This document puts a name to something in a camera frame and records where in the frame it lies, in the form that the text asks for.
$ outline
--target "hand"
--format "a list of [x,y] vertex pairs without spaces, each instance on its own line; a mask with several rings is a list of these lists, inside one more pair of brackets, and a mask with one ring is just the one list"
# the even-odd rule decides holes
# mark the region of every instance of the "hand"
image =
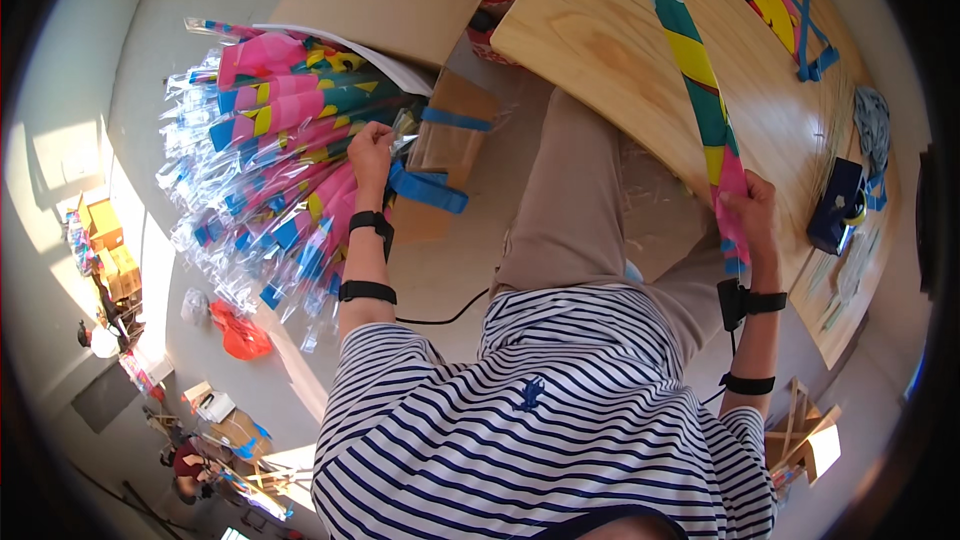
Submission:
[[376,198],[382,202],[390,174],[390,147],[393,143],[391,127],[377,121],[371,121],[353,137],[346,148],[346,156],[353,164],[353,175],[357,178],[357,198]]
[[720,192],[720,201],[740,216],[750,258],[777,261],[780,258],[776,234],[777,189],[750,169],[746,174],[749,197]]

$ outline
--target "black wrist strap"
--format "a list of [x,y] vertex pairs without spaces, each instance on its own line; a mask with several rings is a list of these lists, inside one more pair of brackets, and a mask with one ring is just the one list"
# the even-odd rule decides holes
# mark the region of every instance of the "black wrist strap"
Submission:
[[397,293],[389,285],[360,280],[348,280],[341,283],[338,298],[343,303],[349,303],[354,298],[376,298],[385,300],[390,305],[397,304]]
[[750,292],[746,297],[747,313],[756,315],[758,313],[774,313],[786,308],[786,292],[778,294],[757,294]]
[[350,234],[358,227],[371,227],[376,234],[383,239],[383,260],[390,259],[390,247],[394,243],[394,226],[390,225],[387,218],[379,210],[361,210],[354,213],[350,218]]
[[738,378],[732,373],[725,373],[720,378],[720,386],[725,386],[730,392],[746,396],[762,396],[774,391],[774,381],[777,378],[747,379]]

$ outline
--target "beige pants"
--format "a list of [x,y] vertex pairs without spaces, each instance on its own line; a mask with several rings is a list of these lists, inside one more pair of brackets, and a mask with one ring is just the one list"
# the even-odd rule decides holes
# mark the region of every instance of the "beige pants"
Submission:
[[724,273],[713,228],[653,283],[624,277],[620,132],[559,88],[550,97],[540,147],[510,228],[490,294],[626,284],[664,315],[686,365],[723,327],[716,285]]

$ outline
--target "wooden table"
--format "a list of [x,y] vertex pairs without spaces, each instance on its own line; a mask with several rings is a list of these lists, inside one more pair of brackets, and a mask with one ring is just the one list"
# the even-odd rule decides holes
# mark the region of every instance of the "wooden table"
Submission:
[[[814,179],[824,160],[816,134],[824,132],[836,103],[830,76],[872,85],[870,74],[830,0],[812,0],[811,17],[837,47],[841,62],[818,83],[797,79],[797,66],[784,45],[744,0],[683,2],[713,65],[744,167],[777,187],[783,281],[827,366],[833,367],[873,297],[900,206],[891,155],[889,203],[882,212],[871,211],[859,228],[877,237],[869,265],[858,293],[834,314],[831,279],[837,259],[815,251],[806,234]],[[517,0],[491,44],[606,117],[710,202],[693,109],[650,0]],[[811,58],[814,51],[819,46],[811,45]],[[852,122],[837,155],[861,159]]]

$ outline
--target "shirt sleeve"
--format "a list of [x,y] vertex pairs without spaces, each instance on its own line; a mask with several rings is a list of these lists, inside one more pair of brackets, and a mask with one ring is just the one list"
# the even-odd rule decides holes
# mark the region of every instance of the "shirt sleeve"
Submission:
[[370,323],[343,339],[317,442],[316,466],[339,455],[396,407],[444,359],[430,342],[395,323]]
[[728,537],[767,538],[777,517],[773,481],[767,471],[763,446],[763,417],[752,406],[738,406],[720,416],[720,422],[739,442],[750,461],[737,463],[722,474],[721,488],[732,505],[727,513]]

